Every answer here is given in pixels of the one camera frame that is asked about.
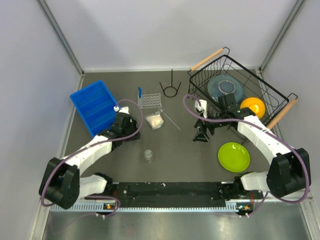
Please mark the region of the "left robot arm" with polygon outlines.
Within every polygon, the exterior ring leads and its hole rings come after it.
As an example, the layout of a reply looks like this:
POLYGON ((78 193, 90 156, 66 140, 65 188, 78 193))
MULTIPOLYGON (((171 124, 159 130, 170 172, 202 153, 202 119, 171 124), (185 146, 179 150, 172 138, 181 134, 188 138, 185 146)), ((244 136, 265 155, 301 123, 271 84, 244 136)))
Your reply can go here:
POLYGON ((57 205, 67 210, 77 200, 91 195, 109 198, 114 191, 110 177, 104 173, 95 173, 89 177, 82 177, 82 174, 124 142, 140 139, 140 128, 137 120, 129 113, 129 108, 122 107, 115 114, 110 127, 94 136, 89 143, 62 159, 52 158, 39 187, 41 204, 44 207, 57 205))

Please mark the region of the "bag of white powder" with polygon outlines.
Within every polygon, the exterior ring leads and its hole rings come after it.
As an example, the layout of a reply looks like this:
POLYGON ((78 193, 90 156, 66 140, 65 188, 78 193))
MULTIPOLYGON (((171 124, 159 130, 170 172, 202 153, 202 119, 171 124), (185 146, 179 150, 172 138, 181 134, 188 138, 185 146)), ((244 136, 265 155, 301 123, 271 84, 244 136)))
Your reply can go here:
POLYGON ((159 111, 154 114, 147 115, 145 117, 145 120, 148 122, 152 130, 157 130, 164 124, 164 120, 159 111))

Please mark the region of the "clear glass rod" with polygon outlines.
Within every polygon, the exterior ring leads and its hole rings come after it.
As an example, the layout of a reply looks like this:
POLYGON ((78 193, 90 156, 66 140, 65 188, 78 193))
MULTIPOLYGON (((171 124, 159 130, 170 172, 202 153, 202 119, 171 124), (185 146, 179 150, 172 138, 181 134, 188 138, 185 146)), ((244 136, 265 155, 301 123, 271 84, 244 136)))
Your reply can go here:
POLYGON ((163 115, 165 115, 167 117, 167 119, 178 129, 178 130, 181 130, 181 128, 165 113, 164 110, 161 110, 161 113, 163 115))

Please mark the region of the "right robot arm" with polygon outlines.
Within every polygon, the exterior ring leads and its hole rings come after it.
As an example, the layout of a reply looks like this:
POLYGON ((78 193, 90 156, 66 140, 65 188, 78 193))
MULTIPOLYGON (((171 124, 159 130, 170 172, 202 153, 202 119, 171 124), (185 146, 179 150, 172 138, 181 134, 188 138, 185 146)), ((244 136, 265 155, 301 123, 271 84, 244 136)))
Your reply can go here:
POLYGON ((272 133, 257 116, 252 107, 236 103, 235 96, 227 94, 219 97, 222 112, 210 116, 208 104, 204 99, 195 99, 195 128, 198 133, 195 141, 207 142, 207 132, 214 134, 215 129, 231 126, 245 136, 267 159, 268 171, 241 173, 235 178, 233 192, 245 198, 251 191, 269 192, 283 201, 285 196, 304 190, 298 202, 303 201, 310 190, 311 173, 309 154, 304 148, 296 149, 272 133))

